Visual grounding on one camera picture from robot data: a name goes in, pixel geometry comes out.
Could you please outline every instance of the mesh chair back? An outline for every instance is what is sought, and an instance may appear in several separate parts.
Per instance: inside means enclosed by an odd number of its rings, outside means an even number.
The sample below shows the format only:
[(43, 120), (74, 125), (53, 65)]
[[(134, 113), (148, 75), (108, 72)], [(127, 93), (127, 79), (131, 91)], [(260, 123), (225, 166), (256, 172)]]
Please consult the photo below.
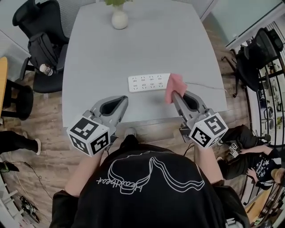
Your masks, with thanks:
[(61, 14), (56, 0), (36, 4), (35, 0), (26, 1), (14, 14), (13, 25), (19, 26), (28, 38), (44, 32), (56, 45), (68, 44), (61, 26)]
[(272, 40), (276, 40), (276, 38), (270, 37), (270, 33), (266, 29), (261, 28), (248, 46), (250, 61), (258, 69), (262, 69), (268, 63), (280, 57), (280, 51), (276, 48), (276, 44), (273, 44)]

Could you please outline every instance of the hand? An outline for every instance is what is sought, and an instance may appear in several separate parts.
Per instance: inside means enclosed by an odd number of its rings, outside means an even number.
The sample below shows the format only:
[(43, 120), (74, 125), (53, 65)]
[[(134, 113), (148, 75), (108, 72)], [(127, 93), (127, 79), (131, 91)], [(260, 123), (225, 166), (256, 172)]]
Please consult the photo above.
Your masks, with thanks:
[(255, 170), (253, 168), (248, 169), (247, 175), (252, 177), (255, 181), (255, 183), (257, 183), (259, 180), (257, 178), (257, 173), (255, 172)]

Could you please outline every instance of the shoe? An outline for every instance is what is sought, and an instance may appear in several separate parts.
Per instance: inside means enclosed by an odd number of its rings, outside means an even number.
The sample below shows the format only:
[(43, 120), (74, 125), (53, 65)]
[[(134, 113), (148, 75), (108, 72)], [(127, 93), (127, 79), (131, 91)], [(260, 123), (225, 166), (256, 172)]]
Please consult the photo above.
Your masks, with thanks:
[(128, 129), (126, 129), (126, 131), (125, 131), (125, 138), (128, 135), (130, 135), (130, 134), (132, 134), (134, 137), (137, 137), (137, 132), (136, 132), (136, 130), (133, 127), (130, 127)]
[(22, 136), (24, 136), (25, 138), (28, 138), (27, 132), (23, 131)]
[(217, 157), (216, 160), (217, 160), (217, 162), (218, 162), (218, 161), (220, 161), (220, 160), (223, 160), (223, 158), (222, 158), (222, 157)]
[(224, 143), (224, 142), (220, 139), (220, 140), (217, 142), (217, 145), (218, 145), (218, 146), (222, 146), (223, 143)]
[(36, 138), (35, 140), (37, 142), (37, 155), (40, 155), (41, 154), (41, 141), (38, 138)]

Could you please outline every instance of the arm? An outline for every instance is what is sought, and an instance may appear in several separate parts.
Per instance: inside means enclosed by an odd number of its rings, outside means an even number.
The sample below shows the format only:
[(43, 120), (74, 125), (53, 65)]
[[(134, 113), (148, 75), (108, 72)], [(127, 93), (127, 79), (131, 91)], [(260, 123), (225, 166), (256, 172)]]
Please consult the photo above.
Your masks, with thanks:
[(52, 222), (49, 228), (70, 228), (77, 211), (78, 198), (64, 190), (53, 196)]
[(269, 155), (271, 151), (272, 148), (262, 145), (250, 149), (241, 150), (241, 154), (243, 155), (246, 153), (265, 153), (266, 155)]
[(264, 184), (262, 184), (262, 183), (260, 183), (260, 182), (257, 182), (256, 183), (256, 187), (260, 187), (261, 189), (263, 189), (263, 190), (268, 190), (269, 188), (271, 188), (272, 187), (272, 185), (264, 185)]
[(96, 153), (92, 158), (84, 156), (65, 186), (68, 194), (79, 197), (91, 175), (99, 168), (103, 152)]
[(200, 167), (211, 184), (223, 180), (223, 175), (211, 147), (204, 149), (195, 143), (194, 162)]
[(255, 170), (253, 168), (248, 169), (248, 172), (246, 173), (248, 176), (250, 176), (252, 179), (254, 179), (255, 183), (259, 182), (259, 179), (257, 177), (257, 173), (255, 172)]

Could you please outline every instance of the electrical cable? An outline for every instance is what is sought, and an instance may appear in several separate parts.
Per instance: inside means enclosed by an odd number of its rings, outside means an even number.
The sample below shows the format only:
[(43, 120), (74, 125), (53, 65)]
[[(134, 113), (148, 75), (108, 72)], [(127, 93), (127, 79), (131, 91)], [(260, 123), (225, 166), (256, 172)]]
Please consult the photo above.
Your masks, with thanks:
[(109, 156), (109, 149), (111, 148), (112, 145), (113, 145), (113, 144), (110, 144), (110, 145), (108, 146), (108, 149), (106, 150), (108, 156)]
[(188, 152), (188, 150), (190, 150), (192, 147), (194, 147), (194, 145), (190, 146), (191, 144), (194, 144), (193, 142), (189, 144), (188, 148), (186, 149), (185, 153), (184, 153), (184, 157), (186, 155), (186, 153)]
[(43, 185), (42, 182), (41, 182), (42, 176), (39, 176), (39, 175), (36, 173), (36, 171), (34, 170), (34, 168), (33, 168), (30, 164), (28, 164), (28, 163), (26, 163), (26, 162), (8, 162), (8, 163), (11, 163), (11, 164), (14, 164), (14, 163), (24, 163), (27, 167), (31, 168), (32, 171), (33, 171), (33, 172), (35, 173), (35, 175), (37, 176), (37, 178), (39, 179), (39, 182), (40, 182), (41, 187), (43, 188), (43, 190), (46, 192), (46, 194), (48, 194), (48, 196), (50, 197), (51, 200), (53, 199), (53, 198), (50, 196), (50, 194), (46, 191), (44, 185)]
[[(10, 160), (12, 161), (11, 152), (8, 152), (8, 154), (9, 154)], [(42, 212), (40, 211), (39, 206), (33, 201), (32, 197), (28, 194), (28, 192), (26, 191), (26, 189), (25, 189), (24, 186), (22, 185), (22, 183), (21, 183), (21, 181), (20, 181), (20, 179), (19, 179), (19, 177), (18, 177), (17, 172), (15, 172), (15, 174), (16, 174), (16, 177), (17, 177), (17, 179), (18, 179), (18, 181), (19, 181), (19, 184), (21, 185), (22, 189), (24, 190), (24, 192), (26, 193), (26, 195), (29, 197), (30, 201), (37, 207), (38, 212), (39, 212), (49, 223), (51, 223), (51, 221), (49, 221), (49, 220), (47, 219), (47, 217), (44, 215), (44, 213), (42, 213)]]
[(225, 92), (227, 92), (230, 95), (230, 93), (226, 89), (223, 89), (223, 88), (217, 88), (217, 87), (207, 86), (207, 85), (203, 85), (203, 84), (199, 84), (199, 83), (193, 83), (193, 82), (186, 82), (186, 84), (203, 86), (203, 87), (213, 89), (213, 90), (224, 90)]

